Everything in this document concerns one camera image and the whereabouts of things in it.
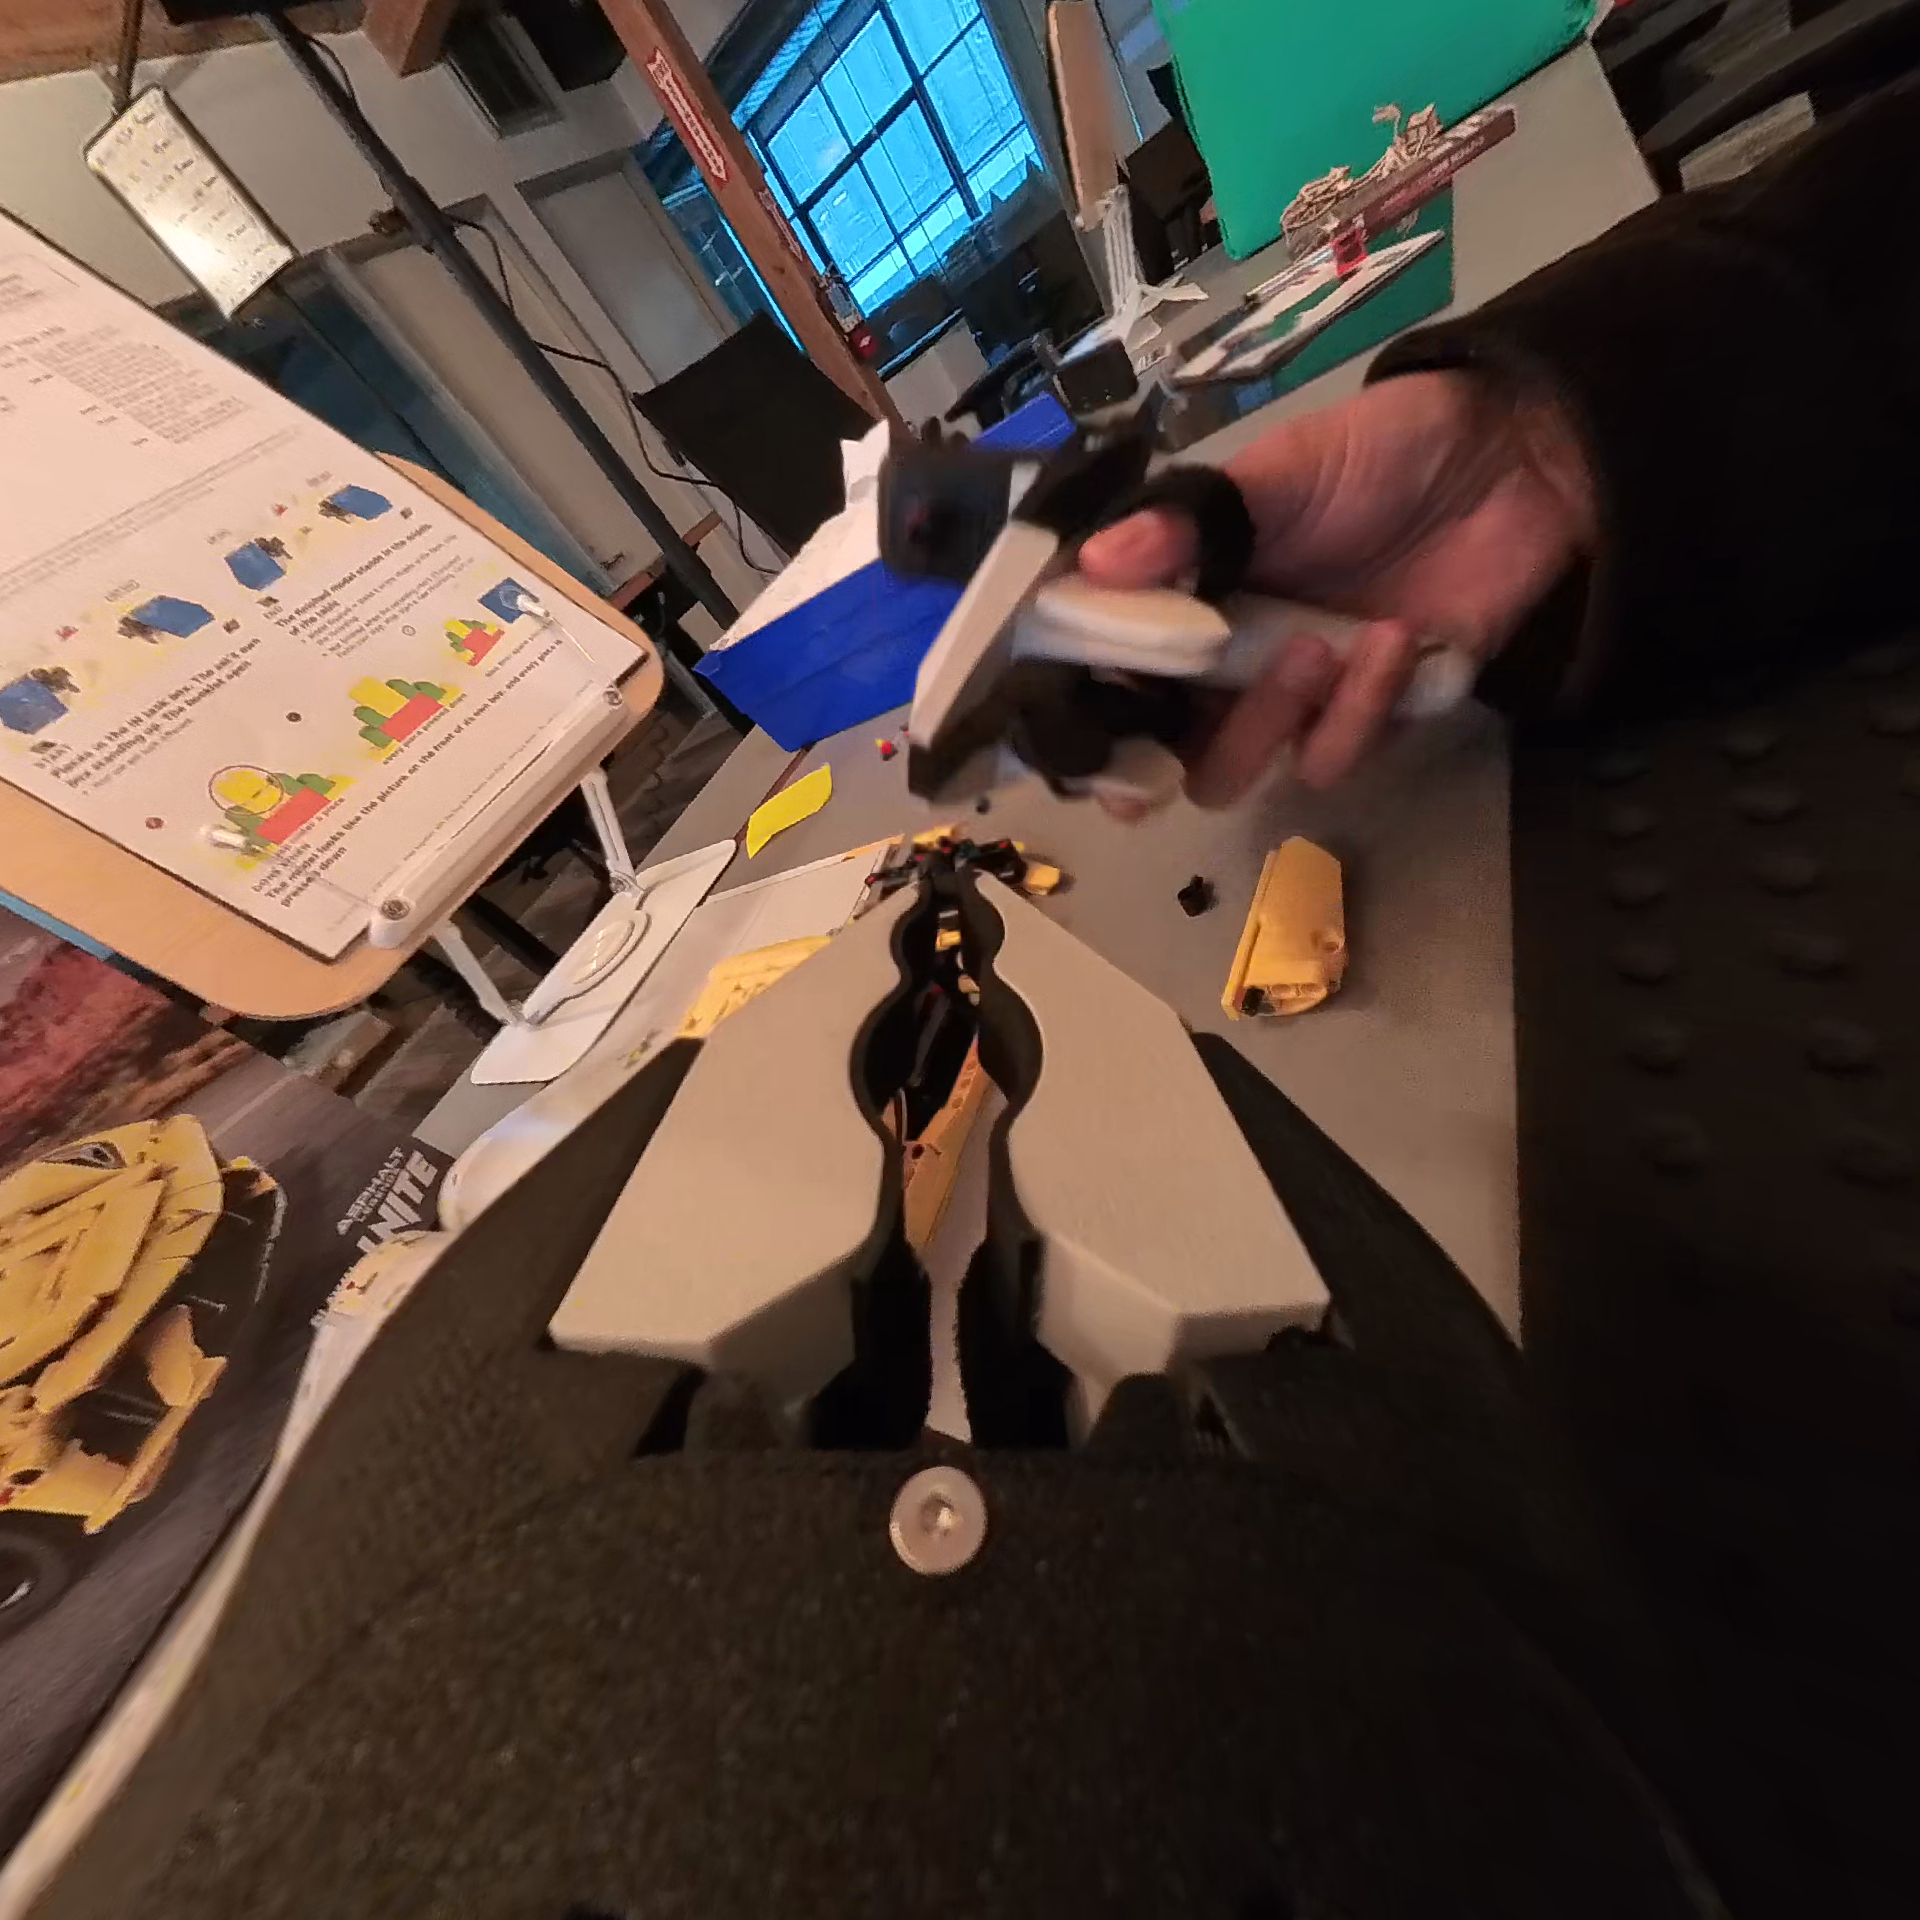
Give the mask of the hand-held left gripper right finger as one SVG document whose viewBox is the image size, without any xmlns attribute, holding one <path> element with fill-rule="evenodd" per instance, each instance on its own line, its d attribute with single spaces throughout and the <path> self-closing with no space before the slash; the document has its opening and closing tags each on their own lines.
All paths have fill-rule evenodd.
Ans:
<svg viewBox="0 0 1920 1920">
<path fill-rule="evenodd" d="M 970 1419 L 1099 1419 L 1118 1379 L 1325 1334 L 1327 1283 L 1178 1008 L 1010 882 L 952 906 L 1002 1095 L 955 1294 Z"/>
</svg>

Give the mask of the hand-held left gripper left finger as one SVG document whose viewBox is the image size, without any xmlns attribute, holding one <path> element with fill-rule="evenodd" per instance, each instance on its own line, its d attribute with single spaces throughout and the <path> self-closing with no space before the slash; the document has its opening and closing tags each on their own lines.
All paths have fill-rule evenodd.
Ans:
<svg viewBox="0 0 1920 1920">
<path fill-rule="evenodd" d="M 815 1446 L 918 1442 L 918 1258 L 891 1129 L 918 1066 L 918 891 L 679 1052 L 552 1347 L 741 1379 Z"/>
</svg>

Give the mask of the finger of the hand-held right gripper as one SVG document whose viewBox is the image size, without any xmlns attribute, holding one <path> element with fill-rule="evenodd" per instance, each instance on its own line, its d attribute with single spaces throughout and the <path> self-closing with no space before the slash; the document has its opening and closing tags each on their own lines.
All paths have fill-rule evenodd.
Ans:
<svg viewBox="0 0 1920 1920">
<path fill-rule="evenodd" d="M 1039 526 L 1002 526 L 998 529 L 998 543 L 974 564 L 955 610 L 946 617 L 946 628 L 934 632 L 934 642 L 918 664 L 918 687 L 905 704 L 905 754 L 910 763 L 934 754 L 952 736 L 955 717 L 974 704 L 980 677 L 998 660 L 1002 632 L 1019 620 L 1019 610 L 1033 603 L 1033 591 L 1053 570 L 1060 547 L 1062 543 Z"/>
<path fill-rule="evenodd" d="M 1002 751 L 1060 799 L 1166 805 L 1181 784 L 1191 687 L 1166 677 L 1011 664 Z"/>
</svg>

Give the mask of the yellow brick car model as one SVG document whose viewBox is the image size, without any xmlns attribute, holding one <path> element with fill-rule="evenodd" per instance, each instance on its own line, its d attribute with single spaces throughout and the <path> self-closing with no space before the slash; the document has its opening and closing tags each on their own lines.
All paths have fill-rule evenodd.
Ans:
<svg viewBox="0 0 1920 1920">
<path fill-rule="evenodd" d="M 793 975 L 806 960 L 831 944 L 840 930 L 850 930 L 878 901 L 918 882 L 934 854 L 946 854 L 965 873 L 992 873 L 992 878 L 1011 882 L 1023 901 L 1050 901 L 1069 882 L 1062 867 L 1033 854 L 1023 838 L 965 838 L 955 826 L 923 826 L 910 838 L 850 852 L 850 863 L 862 863 L 862 854 L 865 854 L 865 873 L 856 878 L 850 906 L 822 930 L 802 930 L 788 940 L 766 940 L 766 944 L 741 944 L 741 951 L 718 960 L 711 970 L 711 979 L 698 986 L 698 995 L 686 1004 L 677 1044 L 702 1044 L 741 1004 L 755 1004 L 784 975 Z"/>
</svg>

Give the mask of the person's right forearm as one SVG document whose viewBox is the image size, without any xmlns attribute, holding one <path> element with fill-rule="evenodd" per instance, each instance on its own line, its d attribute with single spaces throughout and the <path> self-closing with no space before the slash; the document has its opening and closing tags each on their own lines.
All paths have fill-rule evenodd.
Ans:
<svg viewBox="0 0 1920 1920">
<path fill-rule="evenodd" d="M 1912 635 L 1912 210 L 1920 87 L 1896 82 L 1372 362 L 1550 403 L 1592 487 L 1592 556 L 1480 673 L 1480 704 L 1660 717 Z"/>
</svg>

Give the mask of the blue plastic bin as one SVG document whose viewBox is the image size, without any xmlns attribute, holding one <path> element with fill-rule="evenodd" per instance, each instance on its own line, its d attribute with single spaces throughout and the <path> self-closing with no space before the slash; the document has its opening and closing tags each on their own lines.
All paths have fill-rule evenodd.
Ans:
<svg viewBox="0 0 1920 1920">
<path fill-rule="evenodd" d="M 946 570 L 894 570 L 878 487 L 878 564 L 777 620 L 750 603 L 750 617 L 698 660 L 702 693 L 784 751 L 810 751 L 901 711 L 1002 521 L 1002 504 L 974 521 L 946 521 Z"/>
</svg>

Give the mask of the white plastic bags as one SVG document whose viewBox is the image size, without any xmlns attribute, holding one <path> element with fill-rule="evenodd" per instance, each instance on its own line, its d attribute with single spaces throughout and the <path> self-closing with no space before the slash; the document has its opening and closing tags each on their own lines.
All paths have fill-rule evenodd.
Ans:
<svg viewBox="0 0 1920 1920">
<path fill-rule="evenodd" d="M 788 556 L 788 570 L 755 597 L 755 617 L 788 617 L 829 586 L 878 564 L 878 472 L 894 450 L 894 430 L 874 421 L 874 432 L 847 441 L 847 510 Z"/>
</svg>

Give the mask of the yellow curved panel piece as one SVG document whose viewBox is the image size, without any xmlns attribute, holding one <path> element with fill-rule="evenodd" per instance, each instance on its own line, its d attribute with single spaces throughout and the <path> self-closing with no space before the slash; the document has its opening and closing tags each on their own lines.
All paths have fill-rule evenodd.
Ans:
<svg viewBox="0 0 1920 1920">
<path fill-rule="evenodd" d="M 1319 1015 L 1345 979 L 1345 878 L 1336 852 L 1289 834 L 1267 852 L 1221 986 L 1225 1022 Z"/>
</svg>

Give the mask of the scattered papers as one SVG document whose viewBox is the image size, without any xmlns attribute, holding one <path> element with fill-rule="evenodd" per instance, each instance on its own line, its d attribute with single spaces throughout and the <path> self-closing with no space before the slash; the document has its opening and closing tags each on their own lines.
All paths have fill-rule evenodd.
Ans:
<svg viewBox="0 0 1920 1920">
<path fill-rule="evenodd" d="M 1454 180 L 1500 154 L 1518 112 L 1500 100 L 1444 126 L 1436 109 L 1380 109 L 1372 126 L 1392 139 L 1365 176 L 1342 166 L 1283 210 L 1283 270 L 1169 354 L 1178 394 L 1280 376 L 1325 336 L 1369 350 L 1380 323 L 1355 323 L 1365 312 L 1407 325 L 1454 301 Z"/>
</svg>

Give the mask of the white metal stand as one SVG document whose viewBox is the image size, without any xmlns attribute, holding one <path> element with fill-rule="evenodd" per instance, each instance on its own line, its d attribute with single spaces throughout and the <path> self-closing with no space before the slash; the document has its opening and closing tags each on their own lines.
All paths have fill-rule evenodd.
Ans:
<svg viewBox="0 0 1920 1920">
<path fill-rule="evenodd" d="M 1060 100 L 1077 228 L 1099 238 L 1111 323 L 1101 344 L 1137 354 L 1162 325 L 1137 263 L 1131 200 L 1118 180 L 1118 93 L 1090 0 L 1050 8 L 1050 82 Z"/>
</svg>

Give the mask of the green board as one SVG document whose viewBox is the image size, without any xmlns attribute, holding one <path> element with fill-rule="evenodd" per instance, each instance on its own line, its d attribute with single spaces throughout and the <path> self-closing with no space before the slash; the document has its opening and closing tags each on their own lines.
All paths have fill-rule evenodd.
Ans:
<svg viewBox="0 0 1920 1920">
<path fill-rule="evenodd" d="M 1458 126 L 1592 33 L 1592 0 L 1190 0 L 1152 8 L 1190 135 L 1209 171 L 1221 247 L 1283 270 L 1283 210 L 1327 171 L 1383 154 L 1380 109 Z M 1336 336 L 1267 383 L 1305 383 L 1355 350 Z"/>
</svg>

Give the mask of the toy car box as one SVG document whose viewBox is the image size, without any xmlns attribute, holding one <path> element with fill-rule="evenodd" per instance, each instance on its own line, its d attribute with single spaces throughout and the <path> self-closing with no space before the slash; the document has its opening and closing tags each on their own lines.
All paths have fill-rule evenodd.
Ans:
<svg viewBox="0 0 1920 1920">
<path fill-rule="evenodd" d="M 0 912 L 0 1844 L 256 1504 L 349 1269 L 452 1154 Z"/>
</svg>

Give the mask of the black perforated mat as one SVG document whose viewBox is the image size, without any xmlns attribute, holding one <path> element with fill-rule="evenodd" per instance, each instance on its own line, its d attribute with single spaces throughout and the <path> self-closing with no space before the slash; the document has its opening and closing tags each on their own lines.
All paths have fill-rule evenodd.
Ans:
<svg viewBox="0 0 1920 1920">
<path fill-rule="evenodd" d="M 1740 1915 L 1912 1915 L 1912 635 L 1517 736 L 1518 1334 L 1730 1764 Z"/>
</svg>

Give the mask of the wooden document stand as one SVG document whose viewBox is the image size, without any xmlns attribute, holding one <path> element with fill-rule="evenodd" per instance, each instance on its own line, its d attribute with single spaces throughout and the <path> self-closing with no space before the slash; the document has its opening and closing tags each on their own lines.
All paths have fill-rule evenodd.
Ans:
<svg viewBox="0 0 1920 1920">
<path fill-rule="evenodd" d="M 340 961 L 312 960 L 18 791 L 0 793 L 8 897 L 247 1022 L 346 1015 L 405 960 L 441 944 L 497 1022 L 497 1044 L 479 1052 L 472 1074 L 483 1088 L 547 1088 L 606 1034 L 711 897 L 718 854 L 690 867 L 690 878 L 679 867 L 642 873 L 614 818 L 605 769 L 661 704 L 662 654 L 622 620 L 622 610 L 483 521 L 462 488 L 447 488 L 396 454 L 382 463 L 434 504 L 465 512 L 520 564 L 536 564 L 543 586 L 570 591 L 650 646 L 639 680 L 622 693 L 614 736 L 574 754 L 563 779 L 543 779 L 536 793 L 483 826 L 472 852 L 456 854 L 452 891 L 434 897 L 409 930 L 375 926 L 375 936 L 401 936 L 401 944 L 360 940 Z"/>
</svg>

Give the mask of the printed instruction sheet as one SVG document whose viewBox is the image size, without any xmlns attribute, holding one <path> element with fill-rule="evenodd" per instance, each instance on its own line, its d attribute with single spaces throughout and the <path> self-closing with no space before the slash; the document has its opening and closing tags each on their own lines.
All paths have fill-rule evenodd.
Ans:
<svg viewBox="0 0 1920 1920">
<path fill-rule="evenodd" d="M 340 961 L 401 944 L 650 646 L 8 218 L 8 791 Z"/>
</svg>

